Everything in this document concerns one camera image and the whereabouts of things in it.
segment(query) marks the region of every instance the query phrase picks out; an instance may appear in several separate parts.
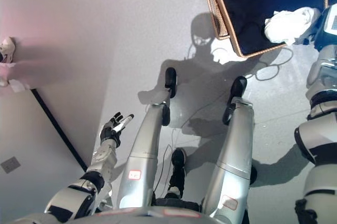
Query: white cloth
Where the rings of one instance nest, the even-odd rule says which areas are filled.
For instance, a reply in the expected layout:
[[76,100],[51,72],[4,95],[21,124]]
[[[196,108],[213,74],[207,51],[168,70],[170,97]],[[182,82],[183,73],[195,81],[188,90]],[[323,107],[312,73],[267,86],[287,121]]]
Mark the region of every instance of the white cloth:
[[296,42],[320,17],[317,8],[301,7],[294,12],[274,12],[274,16],[265,20],[264,33],[272,43],[285,42],[291,45]]

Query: white device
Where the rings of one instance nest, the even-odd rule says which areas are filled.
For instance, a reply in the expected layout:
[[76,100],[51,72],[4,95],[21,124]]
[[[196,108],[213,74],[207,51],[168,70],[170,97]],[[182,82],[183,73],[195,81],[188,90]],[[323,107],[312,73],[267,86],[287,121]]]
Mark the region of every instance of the white device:
[[329,9],[324,24],[324,31],[332,35],[337,35],[337,4],[332,5]]

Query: red label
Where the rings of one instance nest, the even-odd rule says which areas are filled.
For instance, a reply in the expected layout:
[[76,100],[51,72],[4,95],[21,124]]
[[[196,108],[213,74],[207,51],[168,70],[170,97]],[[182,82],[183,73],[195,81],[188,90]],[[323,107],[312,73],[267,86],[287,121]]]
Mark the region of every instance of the red label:
[[140,180],[142,172],[140,170],[130,170],[128,172],[128,178],[130,180]]
[[227,207],[233,211],[237,209],[237,205],[238,205],[237,200],[232,199],[231,197],[228,197],[227,195],[222,196],[221,202],[224,207]]

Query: black baseboard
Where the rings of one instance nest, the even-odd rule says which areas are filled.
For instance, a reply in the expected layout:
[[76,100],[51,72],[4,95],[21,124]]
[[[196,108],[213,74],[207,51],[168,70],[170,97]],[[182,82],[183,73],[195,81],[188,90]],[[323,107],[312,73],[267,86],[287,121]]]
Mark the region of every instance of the black baseboard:
[[51,113],[51,111],[49,110],[49,108],[47,107],[47,105],[44,103],[44,101],[43,101],[42,97],[40,96],[40,94],[38,93],[38,91],[36,89],[31,89],[31,92],[34,95],[34,97],[37,100],[37,102],[42,107],[42,109],[43,109],[44,113],[46,114],[46,116],[48,117],[48,119],[53,124],[54,128],[56,129],[56,131],[60,135],[60,137],[63,140],[63,142],[66,144],[66,146],[68,147],[68,149],[70,150],[70,152],[73,154],[73,156],[76,159],[76,161],[78,162],[78,164],[82,167],[82,169],[84,171],[86,171],[87,168],[88,168],[88,166],[85,164],[85,162],[80,157],[80,155],[78,154],[78,152],[76,151],[76,149],[74,148],[74,146],[69,141],[68,137],[65,135],[65,133],[62,130],[62,128],[59,126],[58,122],[54,118],[53,114]]

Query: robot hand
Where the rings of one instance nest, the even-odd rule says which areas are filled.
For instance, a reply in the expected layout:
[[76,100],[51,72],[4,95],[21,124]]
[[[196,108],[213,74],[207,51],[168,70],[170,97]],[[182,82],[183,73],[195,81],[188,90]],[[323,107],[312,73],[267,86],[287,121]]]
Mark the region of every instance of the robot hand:
[[115,114],[106,124],[104,124],[103,129],[100,134],[101,144],[105,140],[113,139],[116,142],[116,148],[121,145],[120,135],[122,130],[125,128],[132,119],[133,115],[129,115],[124,120],[121,112]]

